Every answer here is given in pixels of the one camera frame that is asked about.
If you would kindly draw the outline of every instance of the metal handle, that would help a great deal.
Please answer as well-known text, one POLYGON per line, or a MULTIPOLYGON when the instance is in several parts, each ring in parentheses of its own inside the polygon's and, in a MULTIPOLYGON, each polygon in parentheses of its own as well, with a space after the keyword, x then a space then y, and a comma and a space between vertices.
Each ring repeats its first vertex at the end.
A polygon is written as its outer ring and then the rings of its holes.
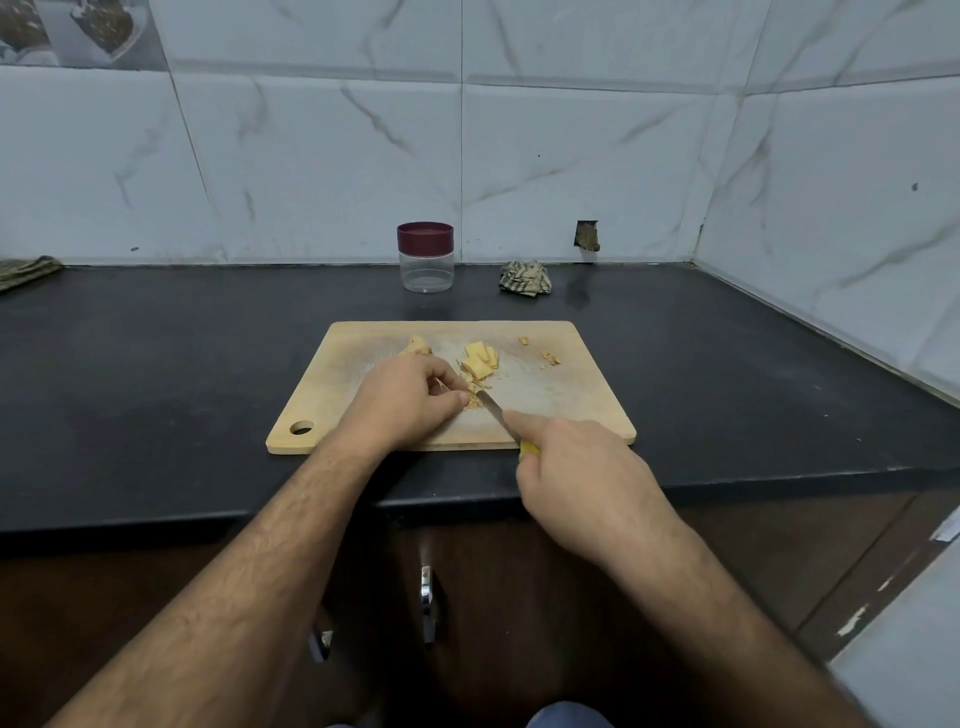
POLYGON ((423 643, 431 647, 437 639, 437 621, 433 614, 433 570, 420 567, 420 614, 423 617, 423 643))

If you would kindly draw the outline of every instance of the striped cloth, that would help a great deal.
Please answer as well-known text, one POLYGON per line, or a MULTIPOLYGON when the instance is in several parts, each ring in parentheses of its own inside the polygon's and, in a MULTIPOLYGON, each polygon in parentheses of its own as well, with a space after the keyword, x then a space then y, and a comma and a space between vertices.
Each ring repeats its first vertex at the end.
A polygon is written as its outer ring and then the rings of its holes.
POLYGON ((500 269, 500 287, 521 296, 533 297, 538 293, 549 293, 553 284, 546 275, 546 268, 535 260, 531 263, 514 260, 500 269))
POLYGON ((56 273, 63 263, 49 255, 36 260, 0 260, 0 293, 18 285, 56 273))

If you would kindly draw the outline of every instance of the jeans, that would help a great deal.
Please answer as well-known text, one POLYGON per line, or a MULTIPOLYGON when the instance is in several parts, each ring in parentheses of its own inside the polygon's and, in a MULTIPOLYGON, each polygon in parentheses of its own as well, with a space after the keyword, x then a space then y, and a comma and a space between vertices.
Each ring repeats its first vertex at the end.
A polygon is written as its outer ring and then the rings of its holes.
MULTIPOLYGON (((350 728, 331 725, 330 728, 350 728)), ((540 710, 530 718, 527 728, 613 728, 607 719, 581 703, 564 701, 540 710)))

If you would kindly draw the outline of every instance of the cutting board hole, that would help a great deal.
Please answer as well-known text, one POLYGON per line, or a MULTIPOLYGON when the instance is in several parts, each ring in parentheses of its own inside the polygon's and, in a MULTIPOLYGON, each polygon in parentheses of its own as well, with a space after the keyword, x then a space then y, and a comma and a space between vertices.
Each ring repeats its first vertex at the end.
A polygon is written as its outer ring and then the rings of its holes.
POLYGON ((295 435, 305 435, 313 429, 313 423, 309 420, 300 420, 298 423, 290 425, 290 431, 295 435))

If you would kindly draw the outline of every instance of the backsplash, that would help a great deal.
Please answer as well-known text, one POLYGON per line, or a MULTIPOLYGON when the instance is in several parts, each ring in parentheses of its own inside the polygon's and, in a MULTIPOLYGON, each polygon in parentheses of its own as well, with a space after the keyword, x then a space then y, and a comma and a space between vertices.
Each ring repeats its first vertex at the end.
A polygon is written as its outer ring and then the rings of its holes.
POLYGON ((463 261, 689 259, 769 5, 121 2, 160 68, 0 66, 2 255, 396 262, 432 219, 463 261))
POLYGON ((960 71, 957 27, 774 0, 695 260, 960 398, 960 77, 904 80, 960 71))

